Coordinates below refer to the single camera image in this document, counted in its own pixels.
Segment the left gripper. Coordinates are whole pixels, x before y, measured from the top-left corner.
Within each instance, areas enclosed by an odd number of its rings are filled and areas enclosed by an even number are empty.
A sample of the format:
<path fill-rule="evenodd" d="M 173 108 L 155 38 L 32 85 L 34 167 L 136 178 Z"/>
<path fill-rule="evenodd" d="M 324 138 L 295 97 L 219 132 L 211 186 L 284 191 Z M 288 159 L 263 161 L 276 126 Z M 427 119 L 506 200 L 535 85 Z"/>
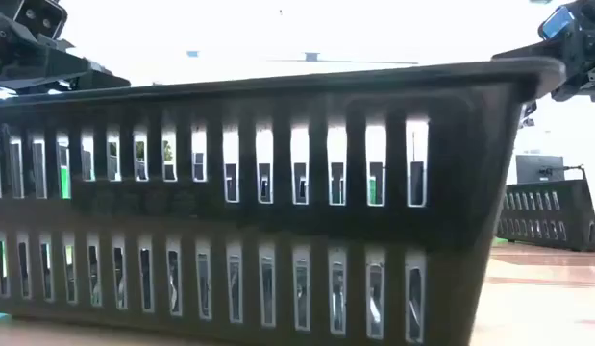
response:
<path fill-rule="evenodd" d="M 0 87 L 93 90 L 130 86 L 109 70 L 59 49 L 54 40 L 34 37 L 25 26 L 0 13 Z"/>

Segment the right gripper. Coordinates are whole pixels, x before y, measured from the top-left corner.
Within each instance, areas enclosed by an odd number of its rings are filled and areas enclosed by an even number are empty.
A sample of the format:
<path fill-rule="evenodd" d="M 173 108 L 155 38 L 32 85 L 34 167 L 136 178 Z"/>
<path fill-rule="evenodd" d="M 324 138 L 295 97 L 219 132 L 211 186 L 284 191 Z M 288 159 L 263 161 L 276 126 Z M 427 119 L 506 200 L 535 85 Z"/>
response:
<path fill-rule="evenodd" d="M 497 53 L 492 60 L 529 57 L 560 60 L 565 64 L 566 80 L 551 93 L 552 98 L 564 102 L 575 96 L 588 96 L 595 102 L 595 0 L 574 0 L 560 6 L 567 6 L 575 21 L 552 37 L 559 40 L 544 40 Z"/>

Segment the black slotted plastic basket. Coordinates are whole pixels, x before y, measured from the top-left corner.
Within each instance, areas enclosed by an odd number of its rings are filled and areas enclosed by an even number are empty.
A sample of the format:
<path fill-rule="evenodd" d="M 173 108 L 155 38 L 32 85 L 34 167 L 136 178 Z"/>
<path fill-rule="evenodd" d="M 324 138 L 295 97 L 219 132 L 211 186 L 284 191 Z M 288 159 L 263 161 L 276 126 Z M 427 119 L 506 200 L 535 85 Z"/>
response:
<path fill-rule="evenodd" d="M 507 185 L 496 236 L 510 242 L 595 252 L 595 214 L 587 181 Z"/>
<path fill-rule="evenodd" d="M 563 77 L 519 58 L 0 99 L 0 312 L 469 346 L 522 106 Z"/>

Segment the dark computer monitor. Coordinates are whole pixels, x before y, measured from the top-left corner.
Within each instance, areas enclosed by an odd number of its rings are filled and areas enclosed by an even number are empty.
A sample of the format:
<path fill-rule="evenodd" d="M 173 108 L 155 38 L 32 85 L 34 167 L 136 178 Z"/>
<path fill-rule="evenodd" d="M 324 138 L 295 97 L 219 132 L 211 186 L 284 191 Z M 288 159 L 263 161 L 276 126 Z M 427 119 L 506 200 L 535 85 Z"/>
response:
<path fill-rule="evenodd" d="M 561 156 L 516 156 L 518 184 L 564 181 L 564 163 Z"/>

